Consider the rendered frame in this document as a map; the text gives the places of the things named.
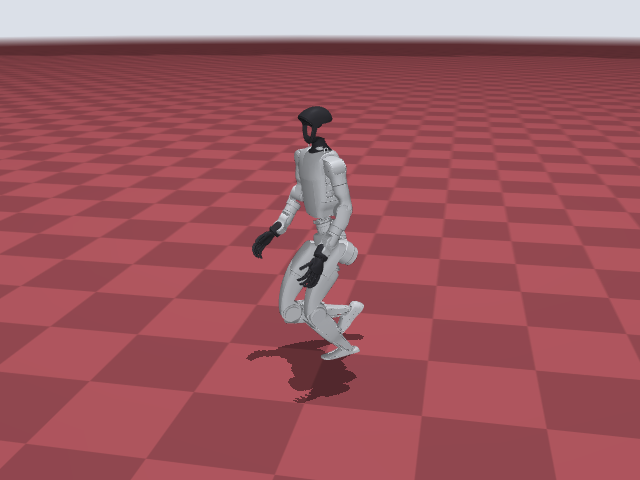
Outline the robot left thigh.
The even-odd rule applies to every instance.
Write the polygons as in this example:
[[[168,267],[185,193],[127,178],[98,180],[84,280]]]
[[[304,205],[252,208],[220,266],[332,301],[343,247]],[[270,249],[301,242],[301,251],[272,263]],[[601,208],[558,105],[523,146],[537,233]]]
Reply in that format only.
[[[326,307],[321,301],[339,276],[337,272],[340,271],[340,268],[337,263],[350,265],[356,260],[357,255],[358,249],[351,242],[340,237],[336,247],[332,249],[327,261],[324,262],[323,272],[322,275],[320,275],[318,283],[313,288],[306,288],[303,312],[310,323],[312,322],[309,319],[309,315],[311,315],[317,307],[323,307],[326,310]]]

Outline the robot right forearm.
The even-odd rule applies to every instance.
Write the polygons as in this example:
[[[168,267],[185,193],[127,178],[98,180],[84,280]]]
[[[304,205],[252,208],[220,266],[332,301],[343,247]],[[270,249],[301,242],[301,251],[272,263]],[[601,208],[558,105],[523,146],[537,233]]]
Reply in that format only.
[[[282,224],[282,226],[276,231],[276,233],[279,235],[284,234],[286,232],[287,227],[291,224],[297,210],[299,210],[301,207],[301,205],[299,205],[300,203],[298,203],[295,198],[291,197],[291,192],[286,203],[287,204],[285,208],[283,209],[281,215],[276,221],[276,222],[281,222]],[[274,224],[276,222],[274,222]]]

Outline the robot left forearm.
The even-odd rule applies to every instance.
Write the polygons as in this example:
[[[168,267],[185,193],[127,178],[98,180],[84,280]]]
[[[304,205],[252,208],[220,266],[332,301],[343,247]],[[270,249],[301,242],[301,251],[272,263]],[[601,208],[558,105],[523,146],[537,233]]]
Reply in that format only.
[[[341,205],[337,210],[336,218],[331,220],[330,227],[328,228],[328,231],[323,236],[320,243],[324,245],[322,254],[324,254],[326,257],[328,257],[332,249],[336,247],[342,232],[345,231],[349,223],[350,215],[350,207],[347,205]]]

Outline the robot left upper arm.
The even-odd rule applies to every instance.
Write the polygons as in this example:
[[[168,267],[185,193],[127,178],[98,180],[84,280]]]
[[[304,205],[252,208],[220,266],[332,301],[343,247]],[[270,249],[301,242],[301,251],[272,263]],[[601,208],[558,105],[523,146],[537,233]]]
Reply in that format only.
[[[339,201],[339,203],[335,205],[333,209],[334,216],[336,217],[337,210],[341,205],[349,206],[352,214],[352,203],[347,184],[347,168],[345,162],[341,158],[338,158],[336,156],[328,156],[323,159],[323,163],[324,172],[330,179],[334,195]]]

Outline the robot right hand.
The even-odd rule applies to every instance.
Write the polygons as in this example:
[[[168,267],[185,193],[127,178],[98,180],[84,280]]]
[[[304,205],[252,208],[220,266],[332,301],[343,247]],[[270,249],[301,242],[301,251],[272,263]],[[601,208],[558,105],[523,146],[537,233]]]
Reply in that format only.
[[[255,243],[252,246],[252,252],[253,252],[255,257],[257,257],[257,258],[260,257],[262,259],[261,254],[262,254],[262,251],[264,250],[265,246],[267,246],[275,236],[276,237],[280,236],[279,234],[276,233],[276,231],[281,226],[282,226],[281,222],[276,222],[274,225],[272,225],[270,227],[270,231],[264,232],[259,237],[257,237]]]

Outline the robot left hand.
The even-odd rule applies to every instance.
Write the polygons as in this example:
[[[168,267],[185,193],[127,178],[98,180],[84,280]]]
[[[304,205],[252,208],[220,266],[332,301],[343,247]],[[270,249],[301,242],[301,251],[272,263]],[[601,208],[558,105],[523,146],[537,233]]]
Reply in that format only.
[[[308,268],[309,270],[306,272],[306,274],[303,277],[297,279],[297,281],[302,281],[307,277],[308,278],[304,282],[300,283],[299,285],[303,285],[303,287],[307,287],[307,288],[313,288],[318,283],[320,279],[320,275],[322,275],[322,272],[323,272],[324,262],[327,261],[328,259],[328,257],[322,254],[323,248],[324,248],[324,245],[319,244],[314,252],[314,258],[312,258],[312,260],[309,263],[299,268],[299,270],[303,270],[309,266]]]

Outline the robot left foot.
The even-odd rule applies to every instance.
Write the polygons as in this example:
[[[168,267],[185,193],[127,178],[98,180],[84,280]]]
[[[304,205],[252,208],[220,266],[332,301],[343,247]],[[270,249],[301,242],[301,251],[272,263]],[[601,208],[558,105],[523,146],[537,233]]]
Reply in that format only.
[[[350,354],[354,354],[354,353],[357,353],[357,352],[360,351],[360,349],[357,346],[352,346],[352,347],[353,347],[352,351],[349,351],[348,349],[346,350],[344,347],[342,347],[344,350],[337,348],[337,349],[335,349],[335,350],[333,350],[331,352],[328,352],[326,354],[322,354],[321,358],[324,359],[324,360],[332,360],[332,359],[337,359],[337,358],[344,357],[344,356],[347,356],[347,355],[350,355]]]

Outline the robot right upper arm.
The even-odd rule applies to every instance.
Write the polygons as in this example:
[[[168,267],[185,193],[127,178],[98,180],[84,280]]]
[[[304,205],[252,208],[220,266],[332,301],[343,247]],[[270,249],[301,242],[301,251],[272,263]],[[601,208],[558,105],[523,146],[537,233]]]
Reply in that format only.
[[[303,149],[296,150],[294,153],[294,160],[296,163],[295,178],[297,180],[297,184],[291,190],[291,197],[301,202],[303,202],[303,195],[302,195],[302,188],[301,188],[301,182],[299,177],[299,155],[302,150]]]

